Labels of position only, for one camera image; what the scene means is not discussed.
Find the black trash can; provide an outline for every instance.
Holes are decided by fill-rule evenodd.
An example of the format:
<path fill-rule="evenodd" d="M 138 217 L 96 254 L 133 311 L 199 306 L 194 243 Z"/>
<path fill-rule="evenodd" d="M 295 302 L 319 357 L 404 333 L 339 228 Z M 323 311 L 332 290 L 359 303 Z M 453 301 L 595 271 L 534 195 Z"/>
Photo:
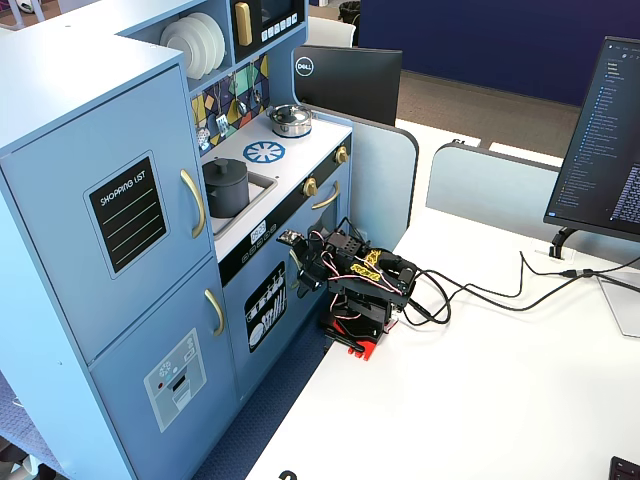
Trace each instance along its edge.
<path fill-rule="evenodd" d="M 360 38 L 360 2 L 343 2 L 340 4 L 339 9 L 340 16 L 338 19 L 356 27 L 356 31 L 353 34 L 353 46 L 357 47 Z"/>

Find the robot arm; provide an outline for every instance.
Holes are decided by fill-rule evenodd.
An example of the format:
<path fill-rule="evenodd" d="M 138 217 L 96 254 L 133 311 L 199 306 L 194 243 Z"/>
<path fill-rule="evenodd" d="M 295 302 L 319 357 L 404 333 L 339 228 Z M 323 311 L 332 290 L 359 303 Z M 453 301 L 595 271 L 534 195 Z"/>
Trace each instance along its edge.
<path fill-rule="evenodd" d="M 326 235 L 311 231 L 308 239 L 286 231 L 278 241 L 289 245 L 302 265 L 299 297 L 328 284 L 327 336 L 368 360 L 392 311 L 407 305 L 418 268 L 339 229 Z"/>

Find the computer monitor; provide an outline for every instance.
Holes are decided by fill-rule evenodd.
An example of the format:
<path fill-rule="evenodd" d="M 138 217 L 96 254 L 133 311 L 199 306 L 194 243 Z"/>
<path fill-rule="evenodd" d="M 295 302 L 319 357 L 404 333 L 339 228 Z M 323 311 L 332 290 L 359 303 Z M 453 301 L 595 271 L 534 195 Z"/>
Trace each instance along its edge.
<path fill-rule="evenodd" d="M 640 242 L 640 41 L 607 37 L 546 223 Z"/>
<path fill-rule="evenodd" d="M 309 45 L 294 58 L 299 101 L 395 126 L 401 51 Z"/>

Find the blue play kitchen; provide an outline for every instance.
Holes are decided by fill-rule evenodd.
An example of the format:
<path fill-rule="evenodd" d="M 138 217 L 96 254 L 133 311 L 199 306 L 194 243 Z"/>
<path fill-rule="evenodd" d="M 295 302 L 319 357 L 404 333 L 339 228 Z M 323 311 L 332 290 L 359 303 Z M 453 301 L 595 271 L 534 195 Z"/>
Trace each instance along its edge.
<path fill-rule="evenodd" d="M 0 370 L 65 476 L 191 478 L 327 297 L 278 238 L 404 233 L 414 141 L 295 98 L 307 9 L 102 0 L 0 40 Z"/>

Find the monitor stand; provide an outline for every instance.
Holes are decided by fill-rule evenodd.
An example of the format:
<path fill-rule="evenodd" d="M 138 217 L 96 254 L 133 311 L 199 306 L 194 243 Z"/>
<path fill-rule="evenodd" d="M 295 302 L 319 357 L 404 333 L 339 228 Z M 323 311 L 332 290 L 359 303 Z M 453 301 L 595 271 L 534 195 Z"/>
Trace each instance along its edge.
<path fill-rule="evenodd" d="M 611 278 L 640 288 L 640 273 L 611 273 Z M 598 279 L 607 297 L 620 331 L 627 337 L 640 338 L 640 293 Z"/>

